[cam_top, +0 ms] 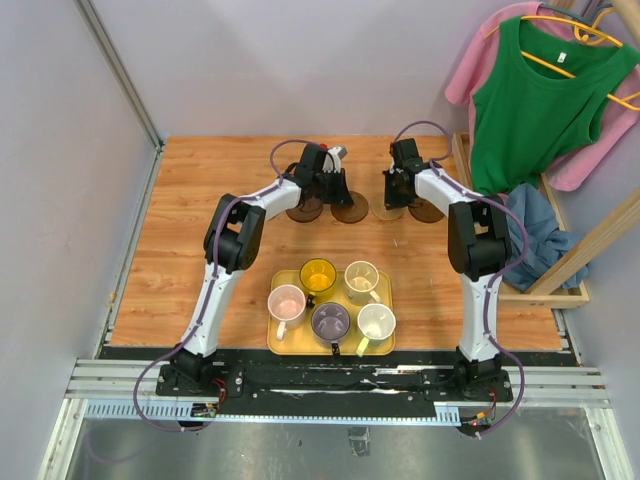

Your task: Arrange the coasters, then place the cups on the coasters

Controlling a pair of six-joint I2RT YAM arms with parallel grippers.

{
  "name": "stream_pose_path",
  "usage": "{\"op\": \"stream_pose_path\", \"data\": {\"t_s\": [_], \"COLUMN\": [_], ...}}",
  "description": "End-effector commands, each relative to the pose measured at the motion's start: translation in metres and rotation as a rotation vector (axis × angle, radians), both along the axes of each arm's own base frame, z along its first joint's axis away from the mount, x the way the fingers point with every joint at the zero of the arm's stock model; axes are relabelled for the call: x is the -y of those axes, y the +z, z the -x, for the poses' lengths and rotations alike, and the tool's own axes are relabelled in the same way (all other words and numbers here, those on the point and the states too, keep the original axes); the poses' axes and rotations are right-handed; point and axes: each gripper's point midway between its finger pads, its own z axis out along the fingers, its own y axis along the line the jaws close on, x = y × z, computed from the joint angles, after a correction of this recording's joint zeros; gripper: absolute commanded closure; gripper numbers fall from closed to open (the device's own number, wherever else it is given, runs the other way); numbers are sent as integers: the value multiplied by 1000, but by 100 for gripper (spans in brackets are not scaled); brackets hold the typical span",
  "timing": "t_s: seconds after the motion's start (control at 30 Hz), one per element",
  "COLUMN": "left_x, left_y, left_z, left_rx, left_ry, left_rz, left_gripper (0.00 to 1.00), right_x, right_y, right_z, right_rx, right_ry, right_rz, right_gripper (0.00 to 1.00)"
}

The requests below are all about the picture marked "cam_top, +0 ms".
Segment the woven coaster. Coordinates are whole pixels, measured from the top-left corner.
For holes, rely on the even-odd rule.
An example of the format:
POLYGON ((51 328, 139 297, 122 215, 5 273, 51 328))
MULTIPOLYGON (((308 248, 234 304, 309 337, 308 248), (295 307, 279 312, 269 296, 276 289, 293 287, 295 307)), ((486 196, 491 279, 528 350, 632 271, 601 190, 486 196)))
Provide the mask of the woven coaster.
POLYGON ((373 215, 381 221, 394 221, 400 219, 404 215, 406 208, 401 207, 387 209, 384 202, 384 197, 376 196, 370 202, 370 210, 373 215))

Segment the dark brown coaster back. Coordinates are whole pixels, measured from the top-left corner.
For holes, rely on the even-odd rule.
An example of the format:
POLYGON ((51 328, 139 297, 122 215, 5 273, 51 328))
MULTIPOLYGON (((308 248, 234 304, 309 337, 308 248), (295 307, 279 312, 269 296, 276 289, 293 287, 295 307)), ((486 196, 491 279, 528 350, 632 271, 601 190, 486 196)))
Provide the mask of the dark brown coaster back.
POLYGON ((317 219, 323 211, 323 203, 318 198, 310 198, 299 206, 285 211, 287 216, 298 223, 309 223, 317 219))

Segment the dark brown coaster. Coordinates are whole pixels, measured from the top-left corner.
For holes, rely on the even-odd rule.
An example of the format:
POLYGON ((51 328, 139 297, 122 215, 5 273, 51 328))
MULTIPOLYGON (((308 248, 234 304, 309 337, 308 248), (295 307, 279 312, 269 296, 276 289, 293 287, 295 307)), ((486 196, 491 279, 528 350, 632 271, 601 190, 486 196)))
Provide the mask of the dark brown coaster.
POLYGON ((369 212, 369 203, 364 195, 356 191, 350 191, 353 200, 352 205, 332 205, 333 217, 345 224, 354 224, 362 221, 369 212))
POLYGON ((287 216, 298 223, 309 223, 317 219, 323 211, 323 203, 318 198, 310 198, 299 206, 285 211, 287 216))
POLYGON ((418 198, 408 206, 409 213, 414 219, 422 223, 437 223, 445 217, 445 214, 431 202, 418 198))

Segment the cream ceramic mug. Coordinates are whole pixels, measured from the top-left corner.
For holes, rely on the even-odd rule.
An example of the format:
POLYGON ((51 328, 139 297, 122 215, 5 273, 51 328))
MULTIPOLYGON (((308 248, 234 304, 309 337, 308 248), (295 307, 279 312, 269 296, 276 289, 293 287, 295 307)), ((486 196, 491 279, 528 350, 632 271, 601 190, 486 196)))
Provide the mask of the cream ceramic mug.
POLYGON ((359 306, 381 303, 376 288, 379 284, 378 269, 367 261, 355 261, 344 271, 344 285, 348 300, 359 306))

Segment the white mug yellow handle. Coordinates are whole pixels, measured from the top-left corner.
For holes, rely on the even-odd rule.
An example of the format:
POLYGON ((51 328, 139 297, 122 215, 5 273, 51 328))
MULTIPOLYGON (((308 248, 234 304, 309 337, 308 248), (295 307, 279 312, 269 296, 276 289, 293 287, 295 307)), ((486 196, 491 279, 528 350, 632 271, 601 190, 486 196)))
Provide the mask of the white mug yellow handle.
POLYGON ((384 304, 368 304, 358 314, 357 327, 361 340, 356 348, 356 355, 363 357, 368 349, 379 347, 393 335, 396 317, 384 304))

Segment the purple ceramic mug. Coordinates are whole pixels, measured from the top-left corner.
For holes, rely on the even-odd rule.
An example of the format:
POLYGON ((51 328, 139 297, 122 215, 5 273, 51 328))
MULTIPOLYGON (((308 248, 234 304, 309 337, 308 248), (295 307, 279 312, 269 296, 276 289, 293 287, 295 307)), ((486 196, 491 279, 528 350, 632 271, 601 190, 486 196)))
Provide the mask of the purple ceramic mug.
POLYGON ((311 315, 311 328, 316 342, 330 350, 333 357, 341 355, 340 346, 351 327, 347 309, 336 302, 318 305, 311 315))

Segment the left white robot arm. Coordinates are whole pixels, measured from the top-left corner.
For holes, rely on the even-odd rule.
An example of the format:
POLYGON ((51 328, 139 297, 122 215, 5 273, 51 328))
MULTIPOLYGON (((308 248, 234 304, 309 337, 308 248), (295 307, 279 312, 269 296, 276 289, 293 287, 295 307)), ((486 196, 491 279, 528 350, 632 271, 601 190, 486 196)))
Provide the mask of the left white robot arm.
POLYGON ((223 319, 241 276, 258 256, 267 221, 313 198, 322 204, 354 204, 342 165, 347 149, 302 143, 300 159, 277 171, 271 184, 251 194, 221 197, 203 241, 205 270, 196 307, 160 370, 157 394, 200 396, 218 384, 222 369, 214 359, 223 319))

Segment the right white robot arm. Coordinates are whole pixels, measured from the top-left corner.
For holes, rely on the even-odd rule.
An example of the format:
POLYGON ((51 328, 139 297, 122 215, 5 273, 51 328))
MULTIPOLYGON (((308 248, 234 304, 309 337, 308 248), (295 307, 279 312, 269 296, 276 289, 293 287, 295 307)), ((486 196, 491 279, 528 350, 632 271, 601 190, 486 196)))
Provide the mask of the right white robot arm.
POLYGON ((463 292, 454 390, 466 400, 494 392, 497 401, 510 401, 513 393, 495 335, 502 270, 512 256, 506 207, 465 188, 435 161, 424 161, 412 138, 392 141, 390 155, 391 167, 383 172, 385 207, 424 200, 447 217, 448 258, 463 292))

